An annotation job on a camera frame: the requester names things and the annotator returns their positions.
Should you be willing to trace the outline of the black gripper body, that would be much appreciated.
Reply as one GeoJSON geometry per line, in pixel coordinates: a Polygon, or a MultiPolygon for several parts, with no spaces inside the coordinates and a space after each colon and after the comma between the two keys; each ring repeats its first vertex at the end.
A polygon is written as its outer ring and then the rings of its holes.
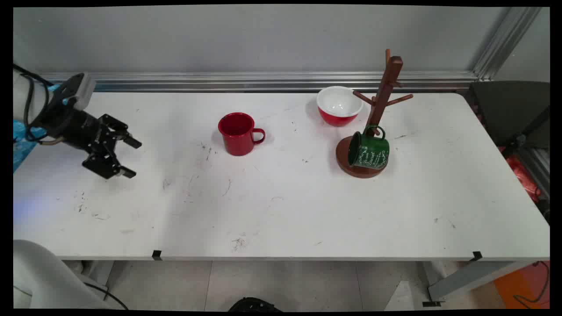
{"type": "Polygon", "coordinates": [[[41,145],[54,145],[60,142],[88,154],[106,154],[104,135],[107,126],[104,116],[98,118],[88,112],[76,110],[71,105],[48,105],[40,115],[40,128],[53,140],[40,140],[41,145]]]}

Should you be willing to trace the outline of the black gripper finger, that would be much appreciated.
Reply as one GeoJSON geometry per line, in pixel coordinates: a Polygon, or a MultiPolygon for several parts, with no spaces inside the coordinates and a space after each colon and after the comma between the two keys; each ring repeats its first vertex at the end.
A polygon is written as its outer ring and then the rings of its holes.
{"type": "Polygon", "coordinates": [[[124,122],[105,114],[100,117],[100,122],[109,130],[109,135],[115,140],[122,140],[125,144],[138,149],[142,146],[142,142],[136,140],[128,131],[128,125],[124,122]]]}
{"type": "Polygon", "coordinates": [[[125,176],[129,179],[135,177],[137,173],[120,164],[116,156],[112,153],[92,152],[88,158],[82,162],[82,166],[102,178],[108,180],[114,176],[125,176]]]}

